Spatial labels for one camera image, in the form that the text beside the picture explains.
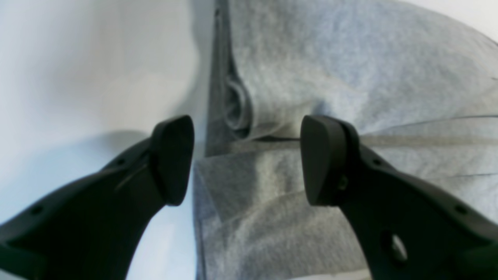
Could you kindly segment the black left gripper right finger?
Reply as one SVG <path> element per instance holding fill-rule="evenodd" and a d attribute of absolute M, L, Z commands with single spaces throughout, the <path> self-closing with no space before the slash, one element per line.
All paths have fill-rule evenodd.
<path fill-rule="evenodd" d="M 307 115 L 300 129 L 307 200 L 338 207 L 374 280 L 496 280 L 497 225 L 450 193 L 397 171 L 353 125 Z"/>

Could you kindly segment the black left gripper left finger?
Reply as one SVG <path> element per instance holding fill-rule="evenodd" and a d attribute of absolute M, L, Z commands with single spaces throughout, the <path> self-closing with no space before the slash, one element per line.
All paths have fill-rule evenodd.
<path fill-rule="evenodd" d="M 195 133 L 188 115 L 99 172 L 46 195 L 1 225 L 0 267 L 27 280 L 124 280 L 148 223 L 185 199 Z"/>

